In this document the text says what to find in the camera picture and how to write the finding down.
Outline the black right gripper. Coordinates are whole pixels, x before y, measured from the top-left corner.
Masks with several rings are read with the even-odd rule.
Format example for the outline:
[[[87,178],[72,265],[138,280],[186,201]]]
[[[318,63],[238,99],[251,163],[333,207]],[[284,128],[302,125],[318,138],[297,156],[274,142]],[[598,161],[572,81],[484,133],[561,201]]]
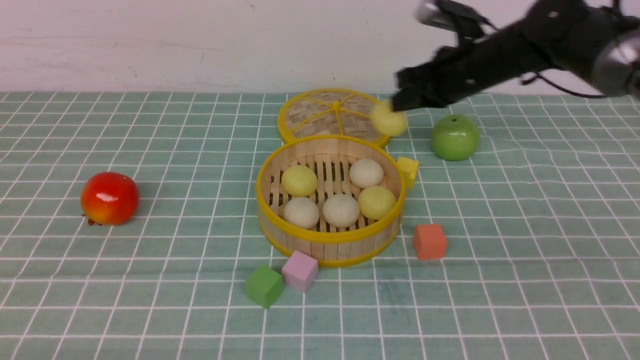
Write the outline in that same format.
[[[396,71],[397,91],[390,98],[391,109],[445,109],[450,103],[550,67],[548,55],[526,39],[522,25],[508,25],[444,60]],[[401,95],[410,91],[419,96]]]

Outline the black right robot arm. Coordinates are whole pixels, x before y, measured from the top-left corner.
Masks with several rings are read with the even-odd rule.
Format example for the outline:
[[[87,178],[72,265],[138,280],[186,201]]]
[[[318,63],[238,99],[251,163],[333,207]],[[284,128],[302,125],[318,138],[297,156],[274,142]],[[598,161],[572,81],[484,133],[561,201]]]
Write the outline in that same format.
[[[593,7],[583,0],[537,0],[519,20],[486,34],[489,19],[454,0],[423,0],[416,19],[455,32],[427,63],[395,75],[391,110],[444,109],[518,78],[542,80],[544,71],[567,71],[598,91],[597,98],[639,97],[639,18],[620,2]]]

